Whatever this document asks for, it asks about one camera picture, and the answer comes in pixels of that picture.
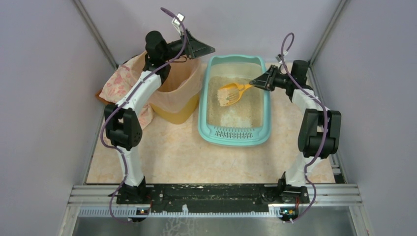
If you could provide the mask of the yellow litter scoop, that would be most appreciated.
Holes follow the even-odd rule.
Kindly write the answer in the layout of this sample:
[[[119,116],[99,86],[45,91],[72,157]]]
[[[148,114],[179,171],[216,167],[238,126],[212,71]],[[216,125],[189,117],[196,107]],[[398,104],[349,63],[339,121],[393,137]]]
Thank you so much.
[[[251,84],[230,83],[219,88],[217,91],[219,105],[226,107],[239,102],[245,91],[252,87]]]

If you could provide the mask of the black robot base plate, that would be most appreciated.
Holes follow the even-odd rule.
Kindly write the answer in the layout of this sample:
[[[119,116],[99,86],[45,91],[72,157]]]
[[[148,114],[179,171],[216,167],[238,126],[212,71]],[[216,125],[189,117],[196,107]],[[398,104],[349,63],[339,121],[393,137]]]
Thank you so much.
[[[123,185],[115,197],[118,205],[147,205],[150,213],[251,213],[266,212],[270,204],[310,203],[305,186],[259,183]]]

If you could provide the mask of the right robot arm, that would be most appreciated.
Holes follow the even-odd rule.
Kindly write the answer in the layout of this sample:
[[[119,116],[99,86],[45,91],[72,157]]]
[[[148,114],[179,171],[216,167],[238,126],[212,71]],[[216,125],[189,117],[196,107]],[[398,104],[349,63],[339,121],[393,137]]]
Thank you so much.
[[[336,153],[340,139],[341,113],[326,108],[307,84],[309,62],[295,60],[291,67],[272,65],[250,85],[267,91],[280,88],[295,104],[303,119],[298,135],[299,155],[278,182],[282,196],[301,194],[315,164]]]

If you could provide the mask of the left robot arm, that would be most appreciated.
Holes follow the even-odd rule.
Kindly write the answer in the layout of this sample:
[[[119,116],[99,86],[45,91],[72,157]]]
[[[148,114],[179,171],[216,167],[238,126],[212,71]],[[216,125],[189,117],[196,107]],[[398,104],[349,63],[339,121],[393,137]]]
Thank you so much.
[[[118,152],[123,180],[114,192],[119,204],[142,203],[148,198],[146,179],[142,172],[138,144],[142,128],[138,112],[151,95],[167,80],[170,64],[185,55],[196,59],[215,52],[215,48],[192,36],[189,30],[180,39],[166,42],[159,31],[150,31],[146,37],[146,59],[143,71],[134,87],[116,104],[106,105],[105,123],[100,138],[110,140],[108,148]]]

